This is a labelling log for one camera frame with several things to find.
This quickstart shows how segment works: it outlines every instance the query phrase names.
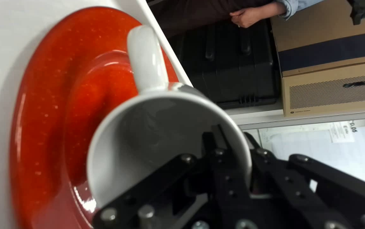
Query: screw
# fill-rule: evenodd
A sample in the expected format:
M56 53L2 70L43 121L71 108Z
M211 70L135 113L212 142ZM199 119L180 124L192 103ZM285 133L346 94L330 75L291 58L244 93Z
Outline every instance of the screw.
M114 221L117 218L117 210L115 208L105 208L100 215L101 220L104 221Z
M183 155L180 156L180 159L182 159L183 161L185 161L185 162L191 162L191 161L193 160L193 156L189 155L189 154L183 154Z
M296 155L296 159L300 161L309 161L309 157L304 155Z
M232 198L235 198L235 192L232 189L229 190L229 196L231 196Z
M155 208L150 204L143 204L138 210L138 217L140 218L151 218L155 215Z
M285 180L286 180L287 183L292 183L292 179L291 179L290 176L285 176Z
M206 221L199 220L192 225L192 229L210 229L210 226Z
M305 197L305 194L304 194L302 192L300 192L300 190L295 192L295 194L296 194L299 198L304 198L304 197Z
M324 224L324 229L346 229L346 226L341 225L337 221L327 221Z
M257 152L263 155L263 156L268 155L268 151L262 148L262 147L257 148Z
M215 152L216 152L216 155L218 155L218 156L224 155L224 150L222 150L222 148L216 148Z
M155 227L155 208L151 204L143 204L138 208L140 229Z
M235 224L235 229L258 229L258 226L250 220L240 218Z

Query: person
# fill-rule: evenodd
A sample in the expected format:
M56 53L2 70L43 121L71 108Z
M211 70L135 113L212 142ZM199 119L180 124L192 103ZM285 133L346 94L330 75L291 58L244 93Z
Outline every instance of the person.
M277 15L292 16L296 11L322 0L165 0L154 11L168 35L230 17L239 28Z

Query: red plate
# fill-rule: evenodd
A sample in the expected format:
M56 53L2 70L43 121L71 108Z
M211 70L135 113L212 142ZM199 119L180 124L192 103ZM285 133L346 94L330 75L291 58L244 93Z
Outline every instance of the red plate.
M15 104L10 179L21 227L91 227L85 160L103 117L136 95L126 38L140 23L89 7L54 25L35 49ZM165 57L170 81L177 81Z

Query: hand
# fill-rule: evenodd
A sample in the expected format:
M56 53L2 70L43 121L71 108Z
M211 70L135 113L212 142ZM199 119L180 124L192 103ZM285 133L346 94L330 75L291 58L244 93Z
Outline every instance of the hand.
M248 28L262 17L260 7L245 7L238 11L230 12L231 21L236 24L239 28Z

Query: white mug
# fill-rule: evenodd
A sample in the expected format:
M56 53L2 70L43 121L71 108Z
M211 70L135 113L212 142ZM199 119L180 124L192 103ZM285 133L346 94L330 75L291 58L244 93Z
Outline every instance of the white mug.
M221 126L249 180L250 155L234 121L194 87L169 84L159 42L150 26L128 34L138 95L114 108L98 126L86 173L98 207L179 154L201 156L202 133Z

